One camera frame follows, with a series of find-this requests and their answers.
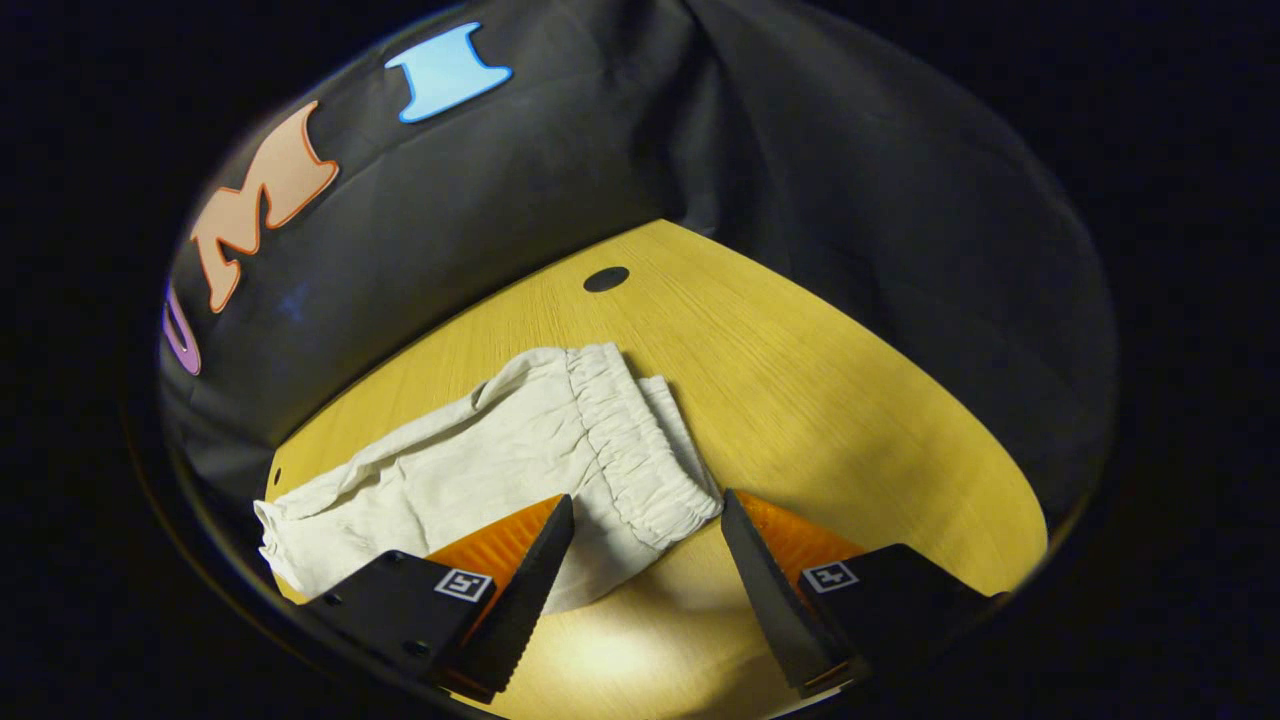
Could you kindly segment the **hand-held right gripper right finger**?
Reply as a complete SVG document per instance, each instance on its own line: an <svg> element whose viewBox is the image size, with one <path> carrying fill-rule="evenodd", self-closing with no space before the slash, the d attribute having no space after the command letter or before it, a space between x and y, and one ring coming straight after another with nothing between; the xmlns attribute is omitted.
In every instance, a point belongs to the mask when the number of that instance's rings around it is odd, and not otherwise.
<svg viewBox="0 0 1280 720"><path fill-rule="evenodd" d="M783 676L808 698L937 657L1001 594L983 594L905 543L865 550L741 489L721 524Z"/></svg>

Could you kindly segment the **white jeans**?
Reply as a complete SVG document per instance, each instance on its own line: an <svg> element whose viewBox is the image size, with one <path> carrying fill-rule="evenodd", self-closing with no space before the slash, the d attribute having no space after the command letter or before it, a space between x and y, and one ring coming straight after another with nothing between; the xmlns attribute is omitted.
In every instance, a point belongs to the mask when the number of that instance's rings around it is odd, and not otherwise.
<svg viewBox="0 0 1280 720"><path fill-rule="evenodd" d="M311 600L379 553L424 557L559 495L575 534L548 615L600 600L723 507L667 379L603 343L525 351L253 511L261 556Z"/></svg>

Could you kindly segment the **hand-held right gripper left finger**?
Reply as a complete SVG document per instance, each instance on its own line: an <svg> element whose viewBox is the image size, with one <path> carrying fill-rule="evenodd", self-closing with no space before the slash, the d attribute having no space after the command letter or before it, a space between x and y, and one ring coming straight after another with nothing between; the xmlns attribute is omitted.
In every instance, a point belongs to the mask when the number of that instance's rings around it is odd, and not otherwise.
<svg viewBox="0 0 1280 720"><path fill-rule="evenodd" d="M305 611L417 685L490 703L529 646L575 534L553 495L425 556L389 550Z"/></svg>

